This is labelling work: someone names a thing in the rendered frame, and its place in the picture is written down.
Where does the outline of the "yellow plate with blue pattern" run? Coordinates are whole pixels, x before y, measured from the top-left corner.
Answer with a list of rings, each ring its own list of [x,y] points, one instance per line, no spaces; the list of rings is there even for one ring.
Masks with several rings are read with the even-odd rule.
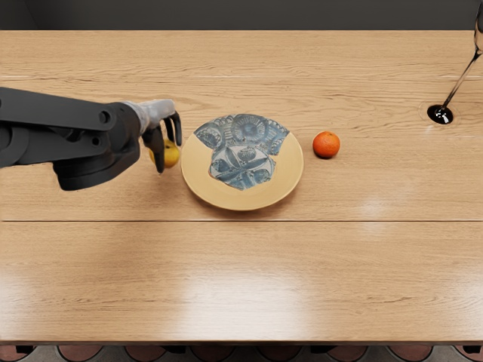
[[[302,148],[282,124],[261,115],[235,114],[200,125],[182,148],[189,189],[226,210],[271,206],[288,196],[304,169]]]

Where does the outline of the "clear wine glass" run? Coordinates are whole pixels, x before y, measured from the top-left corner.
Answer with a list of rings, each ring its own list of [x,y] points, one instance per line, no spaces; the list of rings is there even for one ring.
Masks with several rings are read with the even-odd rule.
[[[441,105],[435,104],[427,109],[427,115],[437,124],[450,124],[454,120],[454,115],[449,108],[449,104],[465,80],[466,76],[469,74],[469,71],[476,60],[483,54],[483,0],[479,0],[478,10],[475,17],[474,45],[475,52],[472,56],[472,59],[469,61],[468,65],[463,71],[463,74],[459,77],[445,101]]]

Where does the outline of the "yellow fruit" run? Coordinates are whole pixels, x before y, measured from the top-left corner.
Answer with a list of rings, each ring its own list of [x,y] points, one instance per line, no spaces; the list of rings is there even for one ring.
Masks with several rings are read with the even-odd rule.
[[[149,147],[149,156],[158,173],[162,173],[166,168],[174,167],[180,159],[180,150],[177,144],[169,139],[163,139],[163,152],[155,152],[153,147]]]

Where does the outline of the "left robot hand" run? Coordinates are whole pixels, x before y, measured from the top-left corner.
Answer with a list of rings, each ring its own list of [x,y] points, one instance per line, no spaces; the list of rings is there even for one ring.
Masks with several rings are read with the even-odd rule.
[[[158,173],[165,169],[165,141],[161,122],[166,127],[168,139],[177,146],[182,144],[182,127],[180,116],[173,100],[150,100],[141,103],[126,101],[137,114],[140,122],[140,136],[143,144],[154,156],[154,164]]]

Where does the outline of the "orange tangerine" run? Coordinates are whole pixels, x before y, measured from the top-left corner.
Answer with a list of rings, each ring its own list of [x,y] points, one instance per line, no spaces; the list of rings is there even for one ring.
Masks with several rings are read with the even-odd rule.
[[[320,158],[332,158],[340,150],[340,139],[335,133],[323,131],[314,137],[312,150]]]

